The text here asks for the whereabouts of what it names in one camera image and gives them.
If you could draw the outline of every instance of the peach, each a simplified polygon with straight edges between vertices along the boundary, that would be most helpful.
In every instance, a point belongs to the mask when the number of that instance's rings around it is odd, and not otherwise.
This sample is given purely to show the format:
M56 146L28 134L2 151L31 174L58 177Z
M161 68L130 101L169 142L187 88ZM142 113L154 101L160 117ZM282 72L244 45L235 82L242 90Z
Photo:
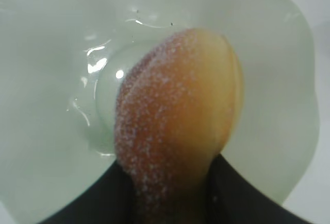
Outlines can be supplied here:
M232 47L203 29L169 37L129 72L117 97L115 151L146 211L201 187L242 96Z

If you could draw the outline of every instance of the dark object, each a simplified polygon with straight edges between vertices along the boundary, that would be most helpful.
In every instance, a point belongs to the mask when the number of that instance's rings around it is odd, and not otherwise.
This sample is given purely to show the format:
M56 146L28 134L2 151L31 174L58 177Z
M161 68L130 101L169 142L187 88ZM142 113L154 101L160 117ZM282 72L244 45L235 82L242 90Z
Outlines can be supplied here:
M42 224L131 224L133 183L115 162L84 194ZM209 224L308 224L247 183L221 156L207 182Z
M131 223L133 202L133 182L114 162L85 193L42 224Z

